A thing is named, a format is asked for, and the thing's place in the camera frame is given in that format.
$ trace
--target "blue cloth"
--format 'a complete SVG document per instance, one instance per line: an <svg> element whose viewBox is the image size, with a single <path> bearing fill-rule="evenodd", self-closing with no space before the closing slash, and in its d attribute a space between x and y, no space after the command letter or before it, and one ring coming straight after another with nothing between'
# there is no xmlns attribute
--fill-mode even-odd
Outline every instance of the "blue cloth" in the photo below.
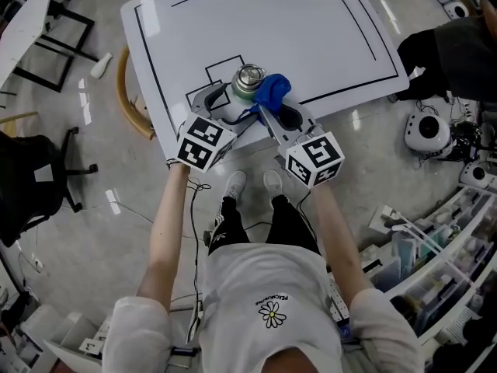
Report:
<svg viewBox="0 0 497 373"><path fill-rule="evenodd" d="M291 89L292 86L285 76L277 73L269 75L264 79L255 93L255 105L250 109L244 110L238 118L244 116L246 113L259 114L259 104L270 110L273 115L278 116L283 98Z"/></svg>

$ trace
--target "chair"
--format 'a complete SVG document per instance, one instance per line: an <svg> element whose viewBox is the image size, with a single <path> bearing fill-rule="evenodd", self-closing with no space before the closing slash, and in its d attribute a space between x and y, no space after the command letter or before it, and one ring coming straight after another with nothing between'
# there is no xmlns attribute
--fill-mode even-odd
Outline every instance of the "chair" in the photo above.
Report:
<svg viewBox="0 0 497 373"><path fill-rule="evenodd" d="M59 151L43 135L11 138L0 131L0 239L6 247L22 232L56 214L64 198L73 212L83 208L72 200L68 176L96 173L98 166L90 165L87 170L65 168L69 140L78 132L78 127L68 130ZM48 165L53 181L37 182L35 171Z"/></svg>
<svg viewBox="0 0 497 373"><path fill-rule="evenodd" d="M126 91L126 66L127 61L130 56L130 49L126 46L121 52L119 59L119 65L117 67L116 76L116 92L117 99L119 100L119 105L124 113L124 116L128 119L131 125L136 131L143 135L148 140L155 137L155 131L152 127L152 123L146 117L138 112L138 110L131 105L130 100L127 96Z"/></svg>
<svg viewBox="0 0 497 373"><path fill-rule="evenodd" d="M28 112L0 119L0 124L5 124L2 131L4 132L4 134L7 134L11 138L17 137L16 120L23 119L24 117L36 116L37 114L38 112Z"/></svg>

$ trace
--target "gray tile floor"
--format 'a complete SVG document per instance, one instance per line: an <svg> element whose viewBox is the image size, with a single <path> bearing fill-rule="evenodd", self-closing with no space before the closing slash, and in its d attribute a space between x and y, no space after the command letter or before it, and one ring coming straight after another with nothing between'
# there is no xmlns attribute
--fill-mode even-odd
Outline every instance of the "gray tile floor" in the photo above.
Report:
<svg viewBox="0 0 497 373"><path fill-rule="evenodd" d="M93 18L96 27L86 44L89 52L103 56L107 51L118 56L126 43L120 20L120 7L128 0L73 0L69 9ZM399 44L411 33L428 29L448 18L435 0L370 0L392 39ZM396 21L387 15L390 7ZM66 19L54 26L52 34L71 42L75 37ZM32 70L54 75L53 57L46 51L33 50L23 65ZM132 295L141 280L147 259L150 224L143 218L120 209L114 214L106 197L110 190L115 198L143 216L153 219L162 189L167 180L162 150L157 142L142 138L125 121L114 89L117 59L111 61L101 80L89 77L92 63L77 59L61 94L51 92L15 76L9 90L19 95L8 98L8 109L2 116L36 110L38 117L19 122L21 135L45 134L60 144L66 129L79 126L80 134L71 149L73 166L98 163L99 173L71 181L75 199L86 210L74 214L62 208L51 220L36 230L25 233L19 241L28 258L35 253L44 269L34 272L27 263L23 272L29 285L42 302L52 304L61 313L84 312L99 321L121 296ZM137 91L137 81L129 76L128 91ZM82 107L89 102L88 112ZM430 101L445 118L450 107L441 99ZM346 163L338 179L332 182L342 209L360 246L381 240L367 228L378 204L388 204L417 218L430 210L438 200L447 198L457 184L462 168L452 162L426 162L404 146L402 134L407 115L415 109L413 102L391 105L378 99L335 114L325 129L333 131L346 154ZM240 211L245 225L271 219L269 201L262 185L262 174L278 169L273 160L276 148L270 147L217 166L206 175L196 176L209 183L211 190L199 193L195 203L197 232L209 228L224 191L225 180L236 169L248 173L248 187ZM284 189L297 202L305 190L282 173ZM311 222L315 213L304 203ZM261 225L249 232L253 241L263 241L268 232ZM193 293L195 240L185 212L184 239L176 278L174 297ZM5 249L11 268L21 276L17 247ZM200 276L206 250L200 246Z"/></svg>

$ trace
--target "flower logo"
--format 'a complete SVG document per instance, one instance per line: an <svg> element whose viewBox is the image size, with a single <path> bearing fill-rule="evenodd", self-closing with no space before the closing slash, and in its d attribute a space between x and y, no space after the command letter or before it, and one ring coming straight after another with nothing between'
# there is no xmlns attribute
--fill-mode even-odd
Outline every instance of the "flower logo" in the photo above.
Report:
<svg viewBox="0 0 497 373"><path fill-rule="evenodd" d="M283 321L287 318L284 314L278 314L278 309L280 309L280 304L277 302L267 302L267 304L261 305L259 314L262 315L262 319L266 321L266 327L278 327L283 324Z"/></svg>

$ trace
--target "white sneaker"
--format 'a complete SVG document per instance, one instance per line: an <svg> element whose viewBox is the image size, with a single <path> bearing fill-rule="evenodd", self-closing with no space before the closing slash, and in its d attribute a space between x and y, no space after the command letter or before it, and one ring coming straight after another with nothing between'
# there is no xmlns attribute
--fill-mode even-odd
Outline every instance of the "white sneaker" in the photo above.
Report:
<svg viewBox="0 0 497 373"><path fill-rule="evenodd" d="M269 192L269 202L273 200L273 198L283 195L283 181L281 180L280 174L276 171L266 171L262 180L264 181L264 186Z"/></svg>
<svg viewBox="0 0 497 373"><path fill-rule="evenodd" d="M226 184L226 190L224 190L223 197L231 197L238 201L238 198L242 194L245 184L247 183L247 174L243 171L235 171L228 178L228 183Z"/></svg>

